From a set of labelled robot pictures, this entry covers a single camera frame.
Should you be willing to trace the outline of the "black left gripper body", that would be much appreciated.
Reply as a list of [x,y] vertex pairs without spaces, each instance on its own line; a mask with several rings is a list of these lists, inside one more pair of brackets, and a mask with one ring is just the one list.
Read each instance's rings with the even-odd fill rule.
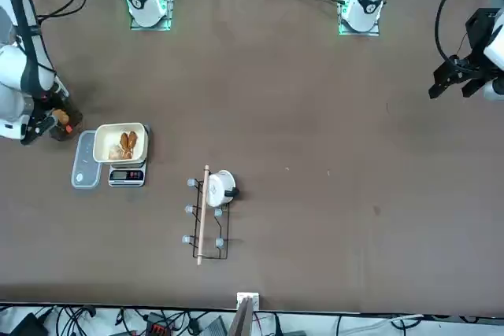
[[482,59],[484,48],[490,40],[497,16],[498,8],[479,8],[465,22],[471,49],[467,57],[469,61],[480,61]]

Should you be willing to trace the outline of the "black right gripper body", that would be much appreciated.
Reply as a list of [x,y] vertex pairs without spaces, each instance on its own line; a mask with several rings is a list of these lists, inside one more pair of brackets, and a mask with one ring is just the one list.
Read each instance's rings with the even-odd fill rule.
[[33,127],[38,127],[39,132],[48,131],[49,128],[41,128],[41,122],[48,115],[52,115],[52,105],[50,104],[48,99],[35,99],[34,107],[31,112],[30,120],[28,124]]

